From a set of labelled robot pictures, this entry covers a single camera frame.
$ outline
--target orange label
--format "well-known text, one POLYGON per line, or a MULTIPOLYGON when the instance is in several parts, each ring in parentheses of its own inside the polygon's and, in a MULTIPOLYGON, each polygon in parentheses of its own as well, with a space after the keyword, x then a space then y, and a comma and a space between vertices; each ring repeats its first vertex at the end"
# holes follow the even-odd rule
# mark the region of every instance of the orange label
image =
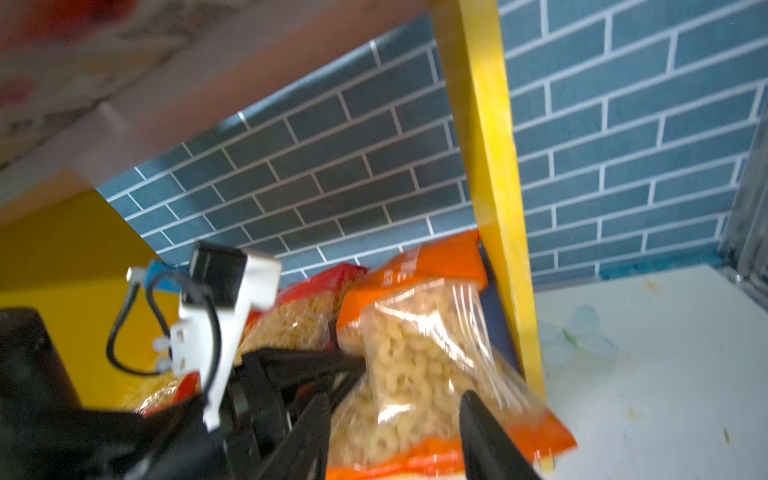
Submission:
POLYGON ((446 278, 477 283, 479 290, 488 285, 480 257, 480 233, 477 230, 425 243, 399 254, 384 266, 369 273, 344 299, 336 331, 357 321, 360 311, 379 298, 425 280, 446 278))
MULTIPOLYGON (((576 446, 573 435, 547 411, 546 415, 530 425, 508 426, 509 438, 529 461, 557 455, 576 446)), ((445 476, 464 471, 461 439, 426 439, 407 452, 387 462, 366 469, 328 468, 327 480, 367 480, 391 475, 445 476)))

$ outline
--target pasta bag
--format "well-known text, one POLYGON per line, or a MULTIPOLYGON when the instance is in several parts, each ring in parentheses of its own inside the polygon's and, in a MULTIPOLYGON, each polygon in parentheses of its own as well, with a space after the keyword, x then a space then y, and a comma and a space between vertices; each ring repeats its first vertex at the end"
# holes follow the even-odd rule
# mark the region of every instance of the pasta bag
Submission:
POLYGON ((346 446, 336 433, 340 451, 329 461, 329 479, 463 472, 458 411, 469 389, 529 461, 576 446, 494 354, 478 296, 486 284, 475 231, 406 252, 350 292, 339 344, 353 353, 362 347, 366 356, 366 386, 355 398, 372 406, 353 411, 364 410, 370 424, 356 429, 363 440, 346 446))
POLYGON ((263 347, 301 350, 333 348, 330 327, 347 290, 368 269, 342 263, 280 291, 269 312, 252 312, 235 363, 263 347))
MULTIPOLYGON (((333 322, 339 315, 344 296, 368 269, 342 263, 295 283, 278 293, 275 307, 265 313, 251 312, 237 349, 235 364, 243 353, 266 346, 303 350, 333 348, 333 322)), ((126 399, 124 404, 149 414, 195 395, 200 389, 197 372, 174 379, 169 373, 147 392, 126 399)))

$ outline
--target elbow macaroni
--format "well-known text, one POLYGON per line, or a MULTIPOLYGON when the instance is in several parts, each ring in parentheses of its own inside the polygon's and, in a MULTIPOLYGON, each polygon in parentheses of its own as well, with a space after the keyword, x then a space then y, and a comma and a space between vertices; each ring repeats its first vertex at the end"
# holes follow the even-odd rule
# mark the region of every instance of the elbow macaroni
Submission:
POLYGON ((535 408, 492 354, 473 283, 421 283, 366 307, 354 330, 339 344, 364 347, 368 373, 333 416, 329 466, 367 468, 430 437, 458 438, 469 389, 502 425, 535 408))
POLYGON ((301 350, 325 348, 330 340, 328 325, 335 300, 335 293, 326 290, 271 310, 245 334, 237 348, 235 363, 242 362, 244 353, 267 346, 301 350))

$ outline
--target food stain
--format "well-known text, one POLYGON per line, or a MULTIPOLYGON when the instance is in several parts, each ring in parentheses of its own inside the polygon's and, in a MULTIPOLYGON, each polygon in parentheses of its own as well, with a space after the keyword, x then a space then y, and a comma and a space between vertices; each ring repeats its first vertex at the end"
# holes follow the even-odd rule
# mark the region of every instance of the food stain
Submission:
POLYGON ((645 281, 645 286, 652 292, 658 295, 661 293, 661 285, 651 280, 645 281))

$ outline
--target white bracket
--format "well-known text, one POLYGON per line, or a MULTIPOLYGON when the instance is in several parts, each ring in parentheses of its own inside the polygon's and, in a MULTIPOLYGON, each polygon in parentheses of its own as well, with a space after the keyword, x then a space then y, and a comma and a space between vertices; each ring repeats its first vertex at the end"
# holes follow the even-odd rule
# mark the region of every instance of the white bracket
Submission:
MULTIPOLYGON (((212 431, 219 426, 219 408, 232 372, 237 347, 243 336, 245 322, 251 310, 267 311, 275 304, 277 287, 283 266, 279 260, 259 252, 243 251, 247 255, 243 279, 234 309, 216 309, 221 330, 221 357, 214 382, 208 392, 208 404, 203 421, 212 431)), ((170 328, 173 371, 176 377, 200 372, 205 384, 213 355, 213 336, 205 309, 179 302, 179 321, 170 328)))

